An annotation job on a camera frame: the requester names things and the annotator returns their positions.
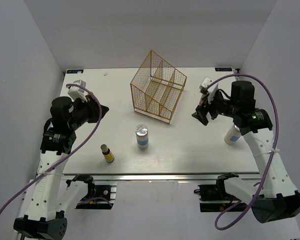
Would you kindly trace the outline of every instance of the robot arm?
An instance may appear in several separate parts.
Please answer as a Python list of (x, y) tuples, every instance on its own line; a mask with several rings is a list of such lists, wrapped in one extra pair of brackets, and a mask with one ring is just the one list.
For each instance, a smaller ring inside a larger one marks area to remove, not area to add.
[[(211, 82), (209, 78), (202, 82), (202, 96), (192, 116), (205, 126), (209, 122), (208, 113), (212, 120), (218, 115), (233, 118), (233, 123), (250, 147), (261, 175), (265, 172), (270, 153), (274, 152), (263, 190), (252, 206), (254, 216), (260, 223), (296, 216), (300, 212), (300, 193), (289, 178), (279, 151), (272, 149), (273, 125), (265, 110), (255, 108), (254, 86), (249, 81), (235, 81), (231, 86), (231, 96), (224, 99), (218, 84), (207, 90)], [(253, 186), (232, 173), (219, 176), (216, 188), (218, 197), (233, 195), (247, 204), (256, 193)]]
[[(74, 82), (85, 86), (82, 80)], [(99, 119), (98, 104), (90, 95), (84, 95), (78, 87), (71, 87), (68, 94), (52, 101), (51, 116), (44, 126), (38, 174), (45, 174), (35, 183), (31, 203), (24, 217), (15, 219), (13, 228), (27, 238), (61, 240), (67, 229), (66, 216), (76, 208), (81, 199), (95, 195), (94, 180), (88, 175), (77, 175), (69, 183), (67, 191), (58, 197), (65, 160), (51, 172), (53, 164), (70, 154), (76, 140), (75, 130), (84, 123), (96, 123)], [(109, 108), (101, 106), (102, 118)]]

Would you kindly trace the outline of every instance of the gray wall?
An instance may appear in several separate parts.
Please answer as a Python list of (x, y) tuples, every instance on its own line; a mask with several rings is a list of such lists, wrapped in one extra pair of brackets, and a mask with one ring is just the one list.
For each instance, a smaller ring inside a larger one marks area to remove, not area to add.
[(241, 67), (277, 0), (25, 0), (67, 68)]
[[(62, 72), (23, 0), (0, 0), (0, 207), (34, 176)], [(11, 237), (21, 198), (0, 218)]]
[[(281, 157), (300, 190), (300, 0), (279, 0), (246, 58), (242, 73), (259, 77), (278, 108)], [(257, 104), (272, 113), (266, 94)], [(300, 215), (296, 218), (300, 228)]]

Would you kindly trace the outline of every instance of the cable tie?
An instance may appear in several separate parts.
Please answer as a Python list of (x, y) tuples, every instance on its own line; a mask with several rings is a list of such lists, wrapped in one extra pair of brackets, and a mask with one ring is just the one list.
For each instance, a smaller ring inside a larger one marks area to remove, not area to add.
[(39, 175), (43, 174), (44, 176), (47, 176), (47, 175), (56, 175), (56, 176), (63, 177), (62, 173), (47, 172), (47, 171), (38, 172), (38, 174)]
[(253, 155), (253, 157), (255, 158), (255, 157), (259, 157), (259, 156), (264, 155), (264, 154), (279, 153), (279, 152), (280, 152), (280, 149), (278, 149), (278, 148), (276, 148), (276, 149), (271, 148), (270, 151), (262, 152), (262, 153)]

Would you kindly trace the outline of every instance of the white tabletop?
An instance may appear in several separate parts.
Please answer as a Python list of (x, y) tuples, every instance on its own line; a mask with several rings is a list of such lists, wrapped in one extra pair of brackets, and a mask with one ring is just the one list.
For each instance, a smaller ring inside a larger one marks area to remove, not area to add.
[[(243, 137), (233, 146), (224, 142), (232, 119), (218, 116), (207, 126), (191, 114), (200, 100), (199, 85), (205, 77), (216, 80), (232, 72), (216, 72), (214, 68), (178, 68), (187, 76), (171, 123), (163, 123), (134, 112), (130, 82), (137, 68), (84, 69), (83, 73), (66, 74), (61, 96), (67, 96), (66, 84), (76, 80), (100, 103), (109, 107), (94, 136), (74, 154), (64, 174), (181, 174), (181, 173), (255, 173), (257, 165)], [(219, 88), (230, 94), (234, 77), (225, 79)], [(137, 146), (135, 128), (144, 124), (149, 129), (149, 146)], [(77, 147), (95, 124), (84, 124), (76, 131)], [(100, 146), (106, 144), (115, 160), (107, 163)]]

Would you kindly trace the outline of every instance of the gold wire cage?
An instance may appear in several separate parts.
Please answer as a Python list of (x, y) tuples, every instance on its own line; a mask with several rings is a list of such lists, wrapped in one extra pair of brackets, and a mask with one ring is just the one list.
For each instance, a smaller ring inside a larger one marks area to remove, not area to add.
[(170, 123), (186, 80), (151, 50), (130, 83), (134, 111)]

